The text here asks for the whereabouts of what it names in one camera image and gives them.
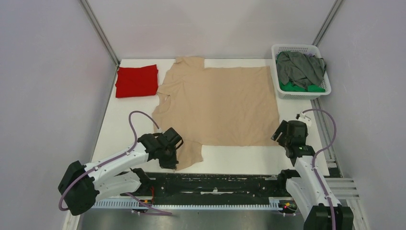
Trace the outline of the beige t shirt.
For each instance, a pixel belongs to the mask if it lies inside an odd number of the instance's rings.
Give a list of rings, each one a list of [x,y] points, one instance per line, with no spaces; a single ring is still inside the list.
[[[202,57],[178,57],[158,87],[152,116],[183,138],[177,169],[203,160],[207,146],[275,146],[279,112],[269,66],[206,67]]]

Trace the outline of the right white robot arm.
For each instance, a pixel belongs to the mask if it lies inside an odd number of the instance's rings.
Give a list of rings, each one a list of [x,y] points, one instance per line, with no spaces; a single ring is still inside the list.
[[[316,152],[307,145],[307,136],[306,123],[298,120],[283,120],[272,135],[294,167],[278,174],[277,191],[291,195],[303,216],[305,230],[350,230],[354,214],[341,204],[318,171]]]

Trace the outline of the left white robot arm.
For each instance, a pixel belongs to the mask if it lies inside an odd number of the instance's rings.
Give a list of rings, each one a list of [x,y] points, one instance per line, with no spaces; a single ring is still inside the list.
[[[183,143],[180,134],[171,127],[163,133],[143,134],[131,146],[105,159],[71,163],[58,185],[59,209],[78,216],[112,196],[147,194],[151,179],[137,166],[157,160],[161,168],[175,170],[177,150]]]

